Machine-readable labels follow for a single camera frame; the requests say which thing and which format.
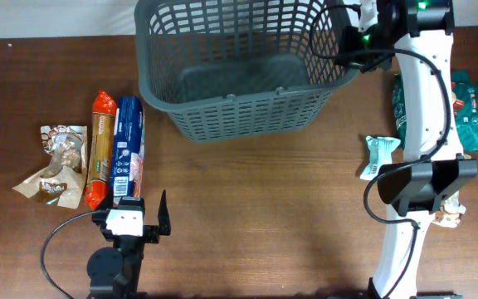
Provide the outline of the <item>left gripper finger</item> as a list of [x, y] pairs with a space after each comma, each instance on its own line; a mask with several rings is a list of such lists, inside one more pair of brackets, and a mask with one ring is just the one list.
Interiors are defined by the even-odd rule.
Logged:
[[167, 207], [167, 192], [164, 189], [161, 194], [158, 210], [159, 234], [161, 236], [170, 236], [172, 232], [170, 216]]
[[110, 191], [108, 194], [101, 200], [101, 202], [97, 205], [97, 210], [107, 210], [112, 209], [114, 206], [114, 195], [113, 192]]

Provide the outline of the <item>orange spaghetti packet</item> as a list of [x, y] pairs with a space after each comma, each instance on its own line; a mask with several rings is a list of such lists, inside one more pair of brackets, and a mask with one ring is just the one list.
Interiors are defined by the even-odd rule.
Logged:
[[92, 141], [85, 188], [85, 203], [96, 210], [108, 195], [115, 132], [116, 101], [99, 91], [92, 106]]

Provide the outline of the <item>beige Pantiere snack pouch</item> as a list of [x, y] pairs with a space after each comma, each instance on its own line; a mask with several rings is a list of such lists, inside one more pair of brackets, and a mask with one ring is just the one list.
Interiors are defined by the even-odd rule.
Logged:
[[456, 162], [438, 160], [433, 162], [431, 184], [439, 200], [437, 211], [429, 214], [431, 223], [444, 228], [456, 228], [466, 213], [466, 207], [459, 202], [459, 193], [471, 179], [466, 177], [459, 164], [462, 160], [471, 159], [468, 154], [457, 154]]

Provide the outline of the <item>blue pasta box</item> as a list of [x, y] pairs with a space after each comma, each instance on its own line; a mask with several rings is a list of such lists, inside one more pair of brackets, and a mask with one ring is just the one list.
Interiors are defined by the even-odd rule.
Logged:
[[115, 202], [121, 197], [139, 197], [145, 140], [145, 112], [137, 96], [121, 96], [115, 116], [113, 163], [110, 187]]

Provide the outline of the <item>brown foil snack pouch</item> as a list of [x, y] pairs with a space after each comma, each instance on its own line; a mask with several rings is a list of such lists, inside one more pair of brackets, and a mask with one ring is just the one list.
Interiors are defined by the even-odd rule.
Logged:
[[34, 202], [77, 208], [86, 182], [87, 128], [44, 125], [41, 143], [51, 156], [49, 164], [13, 189]]

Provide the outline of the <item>light teal snack wrapper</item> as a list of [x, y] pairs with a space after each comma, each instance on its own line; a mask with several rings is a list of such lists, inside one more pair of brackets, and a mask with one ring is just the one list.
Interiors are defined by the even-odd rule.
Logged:
[[369, 162], [359, 178], [371, 181], [378, 176], [382, 166], [393, 162], [392, 153], [400, 146], [401, 140], [393, 137], [367, 136], [365, 141], [369, 151]]

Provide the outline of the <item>grey plastic basket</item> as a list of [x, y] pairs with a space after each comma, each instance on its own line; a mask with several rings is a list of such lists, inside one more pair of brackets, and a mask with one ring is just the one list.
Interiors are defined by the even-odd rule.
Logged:
[[199, 143], [301, 129], [357, 75], [340, 1], [146, 0], [134, 23], [140, 95]]

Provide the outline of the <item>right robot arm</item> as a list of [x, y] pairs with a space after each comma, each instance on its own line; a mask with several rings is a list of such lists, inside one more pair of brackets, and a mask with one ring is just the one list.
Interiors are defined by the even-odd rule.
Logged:
[[372, 70], [398, 59], [404, 89], [406, 137], [401, 164], [386, 164], [371, 182], [386, 207], [374, 220], [385, 236], [367, 298], [414, 298], [423, 243], [443, 202], [477, 175], [464, 156], [451, 92], [455, 27], [450, 1], [362, 1], [337, 63]]

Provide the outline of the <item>green coffee bag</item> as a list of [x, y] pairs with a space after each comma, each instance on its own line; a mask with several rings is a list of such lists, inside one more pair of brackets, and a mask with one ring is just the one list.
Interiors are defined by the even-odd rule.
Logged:
[[[467, 71], [451, 73], [451, 88], [454, 100], [453, 111], [456, 129], [464, 151], [478, 153], [478, 84], [471, 82]], [[393, 79], [393, 114], [401, 147], [405, 147], [406, 109], [405, 97], [400, 73]]]

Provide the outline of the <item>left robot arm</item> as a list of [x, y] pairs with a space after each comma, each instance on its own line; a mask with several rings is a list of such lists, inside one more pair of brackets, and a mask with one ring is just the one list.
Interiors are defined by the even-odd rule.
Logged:
[[110, 194], [92, 217], [110, 247], [100, 248], [89, 258], [86, 271], [90, 278], [90, 298], [144, 298], [138, 290], [144, 247], [158, 244], [162, 236], [171, 234], [167, 193], [162, 192], [158, 223], [144, 223], [144, 199], [122, 197], [114, 203]]

